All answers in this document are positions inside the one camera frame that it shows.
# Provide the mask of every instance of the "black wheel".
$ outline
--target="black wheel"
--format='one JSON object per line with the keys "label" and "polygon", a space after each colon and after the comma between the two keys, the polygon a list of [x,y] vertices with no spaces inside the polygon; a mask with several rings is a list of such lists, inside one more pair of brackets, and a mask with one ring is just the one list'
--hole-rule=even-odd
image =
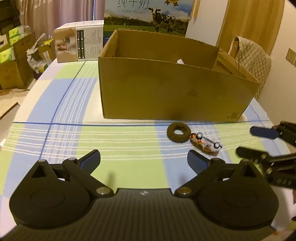
{"label": "black wheel", "polygon": [[197,138],[198,140],[202,139],[202,133],[201,133],[201,132],[197,133],[197,134],[196,134],[196,138]]}
{"label": "black wheel", "polygon": [[[180,130],[183,134],[176,134],[175,131]],[[168,126],[167,137],[173,142],[184,143],[190,139],[191,130],[190,128],[181,122],[175,122]]]}
{"label": "black wheel", "polygon": [[216,149],[218,149],[218,148],[220,147],[220,143],[219,143],[219,142],[215,142],[215,143],[214,143],[214,147],[215,147]]}

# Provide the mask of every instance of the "plaid tablecloth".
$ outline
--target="plaid tablecloth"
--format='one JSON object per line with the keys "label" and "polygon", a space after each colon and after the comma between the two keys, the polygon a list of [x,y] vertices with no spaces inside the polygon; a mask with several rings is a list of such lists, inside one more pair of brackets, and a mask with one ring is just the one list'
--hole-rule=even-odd
{"label": "plaid tablecloth", "polygon": [[[10,196],[40,158],[61,163],[98,149],[101,164],[92,175],[114,190],[169,187],[174,192],[196,175],[187,164],[187,153],[194,149],[190,142],[166,137],[171,122],[104,119],[98,78],[97,61],[54,61],[24,100],[0,152],[0,237],[15,225]],[[235,155],[240,145],[272,155],[289,153],[281,140],[250,135],[252,125],[272,126],[255,99],[239,121],[187,124],[192,132],[219,141],[223,149],[218,157],[227,163],[240,161]]]}

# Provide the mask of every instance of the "curtain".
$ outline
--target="curtain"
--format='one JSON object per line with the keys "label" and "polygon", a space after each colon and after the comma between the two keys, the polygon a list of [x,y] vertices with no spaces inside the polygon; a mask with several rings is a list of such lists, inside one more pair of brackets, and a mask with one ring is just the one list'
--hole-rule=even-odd
{"label": "curtain", "polygon": [[101,8],[95,15],[104,19],[104,0],[17,0],[22,25],[35,31],[36,39],[43,33],[47,37],[53,30],[70,22],[94,19],[94,5]]}

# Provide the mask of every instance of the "white wall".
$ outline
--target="white wall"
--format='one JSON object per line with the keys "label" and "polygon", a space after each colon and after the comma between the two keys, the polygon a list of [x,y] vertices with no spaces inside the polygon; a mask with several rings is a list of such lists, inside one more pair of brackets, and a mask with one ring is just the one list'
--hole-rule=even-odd
{"label": "white wall", "polygon": [[216,45],[228,0],[201,0],[197,18],[188,24],[186,37]]}
{"label": "white wall", "polygon": [[271,69],[258,102],[274,124],[296,123],[296,67],[285,58],[296,51],[296,8],[285,0],[279,33],[271,52]]}

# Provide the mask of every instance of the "ribbed black surface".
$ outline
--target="ribbed black surface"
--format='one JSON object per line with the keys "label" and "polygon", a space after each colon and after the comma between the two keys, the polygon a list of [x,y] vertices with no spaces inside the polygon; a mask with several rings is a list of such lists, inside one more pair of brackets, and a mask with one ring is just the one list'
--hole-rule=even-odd
{"label": "ribbed black surface", "polygon": [[190,199],[177,198],[169,189],[120,189],[112,198],[95,201],[77,222],[54,230],[16,227],[3,241],[260,241],[269,226],[231,230],[207,220]]}

